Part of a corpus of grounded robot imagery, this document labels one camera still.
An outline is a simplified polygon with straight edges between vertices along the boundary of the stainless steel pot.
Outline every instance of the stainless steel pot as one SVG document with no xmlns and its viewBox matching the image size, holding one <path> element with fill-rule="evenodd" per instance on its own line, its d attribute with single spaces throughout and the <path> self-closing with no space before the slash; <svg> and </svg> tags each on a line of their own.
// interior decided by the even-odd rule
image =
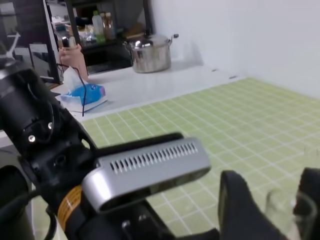
<svg viewBox="0 0 320 240">
<path fill-rule="evenodd" d="M 132 42 L 125 42 L 125 48 L 130 52 L 133 70 L 136 73 L 154 73 L 171 67 L 170 45 L 175 34 L 168 39 L 163 35 L 143 36 Z"/>
</svg>

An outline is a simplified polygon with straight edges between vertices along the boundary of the tissue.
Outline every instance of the tissue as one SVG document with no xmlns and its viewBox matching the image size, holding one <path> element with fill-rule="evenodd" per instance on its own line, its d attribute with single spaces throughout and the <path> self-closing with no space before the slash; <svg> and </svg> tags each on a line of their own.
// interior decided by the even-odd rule
<svg viewBox="0 0 320 240">
<path fill-rule="evenodd" d="M 77 72 L 69 67 L 63 74 L 63 82 L 68 93 L 60 96 L 62 105 L 72 112 L 88 111 L 108 100 L 105 88 L 101 85 L 84 82 Z"/>
</svg>

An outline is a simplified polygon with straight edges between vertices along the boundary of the pot handle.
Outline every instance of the pot handle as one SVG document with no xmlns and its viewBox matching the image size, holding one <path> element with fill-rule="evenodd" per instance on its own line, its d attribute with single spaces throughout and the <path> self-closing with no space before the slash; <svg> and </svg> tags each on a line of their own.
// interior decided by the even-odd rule
<svg viewBox="0 0 320 240">
<path fill-rule="evenodd" d="M 130 49 L 130 47 L 129 47 L 128 42 L 124 41 L 124 42 L 122 43 L 122 45 L 124 46 L 125 50 L 127 50 L 129 53 L 131 53 L 131 49 Z"/>
<path fill-rule="evenodd" d="M 169 40 L 169 47 L 171 46 L 173 39 L 177 39 L 177 38 L 179 38 L 179 34 L 174 34 L 171 36 L 171 39 Z"/>
</svg>

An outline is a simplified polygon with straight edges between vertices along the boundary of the green grid mat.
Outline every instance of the green grid mat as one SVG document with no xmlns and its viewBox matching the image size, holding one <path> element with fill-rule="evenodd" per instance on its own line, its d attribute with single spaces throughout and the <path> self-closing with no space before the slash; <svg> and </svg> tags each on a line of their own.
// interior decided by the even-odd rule
<svg viewBox="0 0 320 240">
<path fill-rule="evenodd" d="M 270 189 L 295 191 L 303 168 L 318 165 L 310 156 L 320 143 L 320 101 L 248 78 L 86 120 L 83 126 L 98 147 L 171 132 L 202 141 L 212 171 L 148 199 L 182 236 L 218 227 L 222 170 L 242 174 L 262 209 Z M 37 237 L 43 239 L 46 204 L 39 198 L 33 206 Z M 61 230 L 56 239 L 65 239 Z"/>
</svg>

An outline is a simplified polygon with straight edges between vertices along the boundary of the glass cup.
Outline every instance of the glass cup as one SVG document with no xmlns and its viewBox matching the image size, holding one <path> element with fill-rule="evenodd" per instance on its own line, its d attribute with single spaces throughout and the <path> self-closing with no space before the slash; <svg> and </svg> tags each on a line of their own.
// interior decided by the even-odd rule
<svg viewBox="0 0 320 240">
<path fill-rule="evenodd" d="M 317 206 L 302 192 L 290 194 L 275 189 L 267 194 L 265 215 L 288 240 L 309 240 Z"/>
</svg>

